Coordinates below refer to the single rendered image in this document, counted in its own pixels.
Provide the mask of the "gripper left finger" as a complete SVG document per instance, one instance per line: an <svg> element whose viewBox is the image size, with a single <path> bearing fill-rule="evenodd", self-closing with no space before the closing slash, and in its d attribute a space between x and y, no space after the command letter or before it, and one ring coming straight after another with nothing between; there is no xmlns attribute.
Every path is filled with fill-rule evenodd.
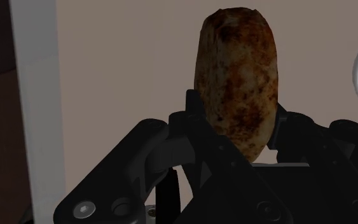
<svg viewBox="0 0 358 224"><path fill-rule="evenodd" d="M240 192L251 165L205 119L198 92L167 122L139 122L57 206L54 224L146 224L156 193L156 224L253 224Z"/></svg>

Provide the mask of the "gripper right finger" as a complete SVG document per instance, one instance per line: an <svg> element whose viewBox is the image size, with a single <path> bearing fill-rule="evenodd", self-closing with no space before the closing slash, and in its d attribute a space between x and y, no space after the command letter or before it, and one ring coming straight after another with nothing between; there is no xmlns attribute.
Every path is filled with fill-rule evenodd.
<svg viewBox="0 0 358 224"><path fill-rule="evenodd" d="M358 224L358 172L326 128L278 104L268 147L277 150L279 163L304 158L335 220L339 224Z"/></svg>

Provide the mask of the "brown mottled potato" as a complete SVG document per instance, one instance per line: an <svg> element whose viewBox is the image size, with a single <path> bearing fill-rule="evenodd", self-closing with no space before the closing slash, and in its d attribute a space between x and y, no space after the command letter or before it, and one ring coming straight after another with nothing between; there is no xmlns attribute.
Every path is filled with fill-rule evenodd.
<svg viewBox="0 0 358 224"><path fill-rule="evenodd" d="M194 89L214 130L254 162L272 136L279 94L275 40L258 10L219 9L204 20Z"/></svg>

